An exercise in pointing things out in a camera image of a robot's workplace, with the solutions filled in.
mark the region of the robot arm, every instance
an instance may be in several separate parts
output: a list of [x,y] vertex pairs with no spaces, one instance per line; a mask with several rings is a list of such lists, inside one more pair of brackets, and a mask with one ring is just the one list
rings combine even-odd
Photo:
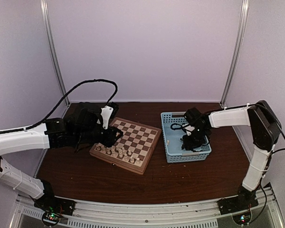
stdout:
[[255,192],[260,184],[263,174],[269,165],[274,146],[281,133],[281,124],[266,101],[235,108],[225,108],[205,114],[196,108],[189,109],[185,115],[188,124],[183,124],[183,149],[193,151],[205,143],[205,136],[211,134],[212,128],[223,126],[246,125],[251,127],[254,143],[254,154],[247,174],[238,190],[236,200],[224,199],[220,205],[228,208],[225,212],[246,209],[253,204]]
[[47,119],[44,123],[24,131],[13,129],[0,132],[0,181],[28,194],[35,204],[47,211],[60,211],[61,203],[49,182],[32,178],[11,166],[2,155],[31,149],[53,149],[65,146],[75,148],[82,144],[102,143],[111,147],[123,132],[109,126],[118,105],[111,103],[99,108],[92,103],[79,103],[70,116]]

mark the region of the white chess piece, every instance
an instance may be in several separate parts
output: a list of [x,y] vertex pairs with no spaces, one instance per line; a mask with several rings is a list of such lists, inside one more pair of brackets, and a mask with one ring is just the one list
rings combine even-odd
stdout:
[[119,156],[120,158],[122,158],[122,157],[123,157],[123,152],[122,152],[122,151],[119,151],[118,153],[119,153],[118,156]]
[[123,158],[124,158],[126,161],[129,161],[129,157],[128,157],[127,154],[125,154]]

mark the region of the wooden chessboard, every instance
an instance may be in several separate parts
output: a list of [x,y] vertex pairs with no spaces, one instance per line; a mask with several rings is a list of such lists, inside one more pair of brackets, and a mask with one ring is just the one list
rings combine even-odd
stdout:
[[122,138],[114,146],[116,148],[131,150],[131,156],[124,158],[124,156],[120,157],[118,152],[111,153],[106,150],[100,150],[102,146],[100,143],[95,144],[91,148],[90,154],[106,162],[113,163],[118,167],[142,175],[147,168],[162,130],[118,117],[114,118],[110,125],[123,131]]

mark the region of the wooden table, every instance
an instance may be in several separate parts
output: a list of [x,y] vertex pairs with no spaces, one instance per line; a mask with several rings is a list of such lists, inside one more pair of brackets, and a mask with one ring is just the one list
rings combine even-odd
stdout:
[[[74,111],[72,104],[67,114]],[[161,128],[162,112],[197,107],[218,109],[217,103],[120,103],[118,117]],[[88,149],[49,150],[38,178],[49,181],[57,196],[106,203],[154,204],[209,200],[232,196],[249,167],[231,127],[212,130],[212,152],[205,161],[169,164],[162,136],[144,173],[139,175],[92,157]]]

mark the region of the plastic basket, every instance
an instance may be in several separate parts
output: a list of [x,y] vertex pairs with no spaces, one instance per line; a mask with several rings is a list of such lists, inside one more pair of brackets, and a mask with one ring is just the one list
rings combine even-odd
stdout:
[[170,128],[170,126],[173,123],[187,123],[186,119],[182,117],[184,114],[184,112],[161,114],[162,135],[165,143],[166,157],[168,163],[202,161],[205,160],[207,156],[211,153],[211,147],[209,144],[206,146],[195,148],[194,150],[196,152],[181,149],[181,138],[185,133],[182,130],[174,131]]

